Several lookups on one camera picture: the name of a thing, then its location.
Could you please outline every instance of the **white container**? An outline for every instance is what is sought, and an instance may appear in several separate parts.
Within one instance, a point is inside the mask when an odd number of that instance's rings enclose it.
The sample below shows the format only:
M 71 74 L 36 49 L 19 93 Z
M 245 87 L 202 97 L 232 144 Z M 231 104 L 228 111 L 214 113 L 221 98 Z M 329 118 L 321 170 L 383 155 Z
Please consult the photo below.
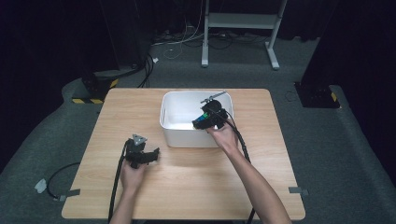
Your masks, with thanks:
M 163 97 L 160 123 L 169 147 L 218 147 L 205 130 L 195 130 L 192 121 L 204 114 L 204 99 L 221 91 L 169 91 Z M 215 98 L 233 117 L 231 96 L 224 93 Z

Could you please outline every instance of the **metal stand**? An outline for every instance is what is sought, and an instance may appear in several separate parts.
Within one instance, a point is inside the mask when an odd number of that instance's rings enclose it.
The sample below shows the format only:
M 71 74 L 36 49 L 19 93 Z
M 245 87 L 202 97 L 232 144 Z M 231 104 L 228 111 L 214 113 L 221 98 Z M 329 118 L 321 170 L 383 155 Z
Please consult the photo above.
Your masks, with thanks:
M 233 14 L 233 13 L 209 13 L 209 0 L 205 4 L 205 28 L 204 43 L 202 46 L 202 67 L 209 66 L 208 32 L 209 27 L 248 28 L 273 30 L 271 40 L 265 42 L 265 48 L 273 69 L 279 69 L 279 63 L 274 53 L 276 35 L 282 22 L 283 12 L 288 0 L 282 0 L 280 9 L 276 15 L 258 14 Z

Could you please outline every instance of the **black cord on floor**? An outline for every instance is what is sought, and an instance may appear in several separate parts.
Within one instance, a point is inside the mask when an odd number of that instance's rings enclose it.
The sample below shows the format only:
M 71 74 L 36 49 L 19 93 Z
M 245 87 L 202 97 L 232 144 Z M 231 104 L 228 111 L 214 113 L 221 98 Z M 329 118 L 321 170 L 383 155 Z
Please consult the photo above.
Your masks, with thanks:
M 148 57 L 146 58 L 145 62 L 145 79 L 137 86 L 137 88 L 149 88 L 149 76 L 151 75 L 152 71 L 154 70 L 154 61 L 151 57 L 151 55 L 148 54 Z
M 47 184 L 47 193 L 49 194 L 49 196 L 51 196 L 54 200 L 57 200 L 57 201 L 60 200 L 61 195 L 55 195 L 55 194 L 53 194 L 53 193 L 50 191 L 50 182 L 51 182 L 51 180 L 53 179 L 53 177 L 55 177 L 57 174 L 59 174 L 62 170 L 66 169 L 66 168 L 68 168 L 68 167 L 70 167 L 70 166 L 79 165 L 79 164 L 80 164 L 79 161 L 78 161 L 78 162 L 75 162 L 75 163 L 68 164 L 68 165 L 62 167 L 61 169 L 57 170 L 57 171 L 49 178 L 49 182 L 48 182 L 48 184 Z

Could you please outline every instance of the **black curtain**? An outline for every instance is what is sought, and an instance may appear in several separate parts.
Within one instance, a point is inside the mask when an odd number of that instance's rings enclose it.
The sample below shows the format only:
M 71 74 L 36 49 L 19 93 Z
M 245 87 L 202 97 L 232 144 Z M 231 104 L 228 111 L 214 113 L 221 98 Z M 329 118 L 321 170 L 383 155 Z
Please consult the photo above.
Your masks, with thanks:
M 321 37 L 338 0 L 289 0 L 278 37 L 303 41 Z
M 64 99 L 78 78 L 59 1 L 0 2 L 0 171 L 33 128 Z

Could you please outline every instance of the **dark background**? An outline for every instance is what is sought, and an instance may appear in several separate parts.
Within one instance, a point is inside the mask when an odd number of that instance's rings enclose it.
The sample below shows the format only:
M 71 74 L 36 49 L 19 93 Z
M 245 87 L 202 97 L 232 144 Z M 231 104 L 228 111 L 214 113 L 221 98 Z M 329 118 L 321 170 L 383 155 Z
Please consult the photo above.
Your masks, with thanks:
M 92 5 L 98 6 L 98 2 L 92 1 Z M 279 3 L 227 1 L 223 5 L 221 1 L 212 1 L 211 8 L 222 12 L 276 13 Z M 196 25 L 200 4 L 156 1 L 155 32 L 180 32 L 183 15 Z M 88 8 L 101 14 L 101 8 Z M 370 145 L 393 181 L 395 9 L 390 0 L 293 0 L 288 2 L 278 34 L 283 39 L 300 36 L 303 41 L 322 37 L 306 76 L 312 78 L 312 88 L 330 84 L 342 87 Z M 81 49 L 73 38 L 75 35 L 67 29 L 73 16 L 67 13 L 62 1 L 0 2 L 2 170 L 30 131 L 62 104 L 61 92 L 66 83 L 93 70 L 114 69 L 111 57 L 102 60 L 105 63 L 87 62 L 91 58 L 87 54 L 93 52 Z M 91 23 L 92 27 L 101 27 L 99 21 Z M 108 31 L 98 28 L 98 32 L 103 34 L 90 41 L 105 43 L 101 50 L 111 51 L 106 41 Z

